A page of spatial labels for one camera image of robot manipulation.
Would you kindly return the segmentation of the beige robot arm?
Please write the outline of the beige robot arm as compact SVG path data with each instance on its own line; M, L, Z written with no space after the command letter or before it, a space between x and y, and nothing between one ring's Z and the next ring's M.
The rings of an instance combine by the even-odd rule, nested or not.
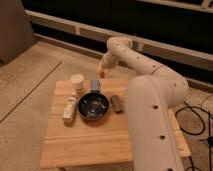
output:
M105 75L123 61L138 75L125 94L135 171L184 171L168 110L184 102L187 80L168 66L132 49L128 37L111 37L101 59L99 74Z

